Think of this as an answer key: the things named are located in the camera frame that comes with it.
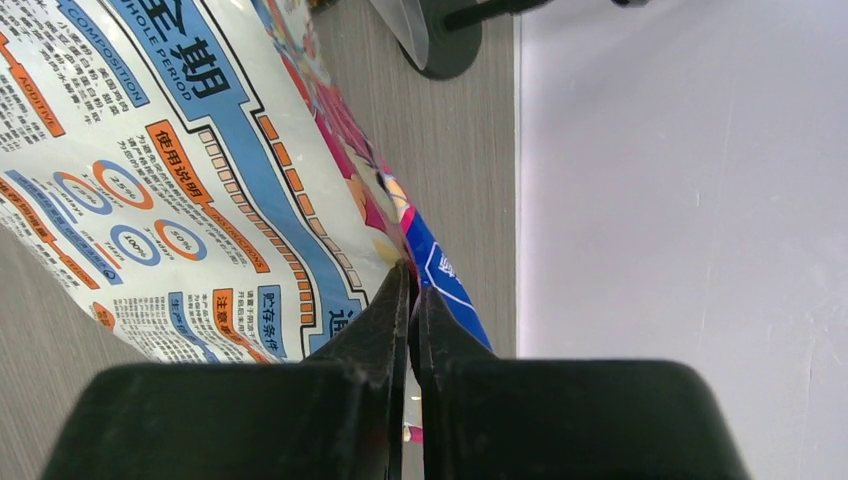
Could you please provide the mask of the colourful pet food bag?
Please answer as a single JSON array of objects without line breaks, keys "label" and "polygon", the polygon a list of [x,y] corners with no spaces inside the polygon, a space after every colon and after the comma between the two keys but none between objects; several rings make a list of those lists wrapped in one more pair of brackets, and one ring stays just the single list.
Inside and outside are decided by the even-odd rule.
[{"label": "colourful pet food bag", "polygon": [[158,361],[300,361],[401,259],[487,339],[303,1],[3,2],[1,225]]}]

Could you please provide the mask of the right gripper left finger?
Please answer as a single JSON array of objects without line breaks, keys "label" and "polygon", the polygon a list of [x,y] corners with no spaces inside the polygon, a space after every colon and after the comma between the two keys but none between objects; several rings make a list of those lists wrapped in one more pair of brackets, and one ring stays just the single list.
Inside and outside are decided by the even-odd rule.
[{"label": "right gripper left finger", "polygon": [[412,279],[297,363],[128,364],[83,390],[46,479],[397,479]]}]

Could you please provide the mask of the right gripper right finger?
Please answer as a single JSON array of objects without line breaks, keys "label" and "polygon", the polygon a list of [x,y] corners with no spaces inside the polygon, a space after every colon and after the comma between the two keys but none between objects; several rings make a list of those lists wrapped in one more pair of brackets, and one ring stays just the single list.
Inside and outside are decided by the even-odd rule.
[{"label": "right gripper right finger", "polygon": [[433,288],[413,323],[429,479],[745,479],[716,398],[667,360],[494,355]]}]

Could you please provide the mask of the clear plastic scoop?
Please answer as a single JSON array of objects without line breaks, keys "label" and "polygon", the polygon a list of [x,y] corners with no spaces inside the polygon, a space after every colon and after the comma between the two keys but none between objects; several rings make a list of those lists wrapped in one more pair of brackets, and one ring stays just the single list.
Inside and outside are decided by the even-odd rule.
[{"label": "clear plastic scoop", "polygon": [[419,0],[370,0],[412,65],[422,70],[429,57],[429,33]]}]

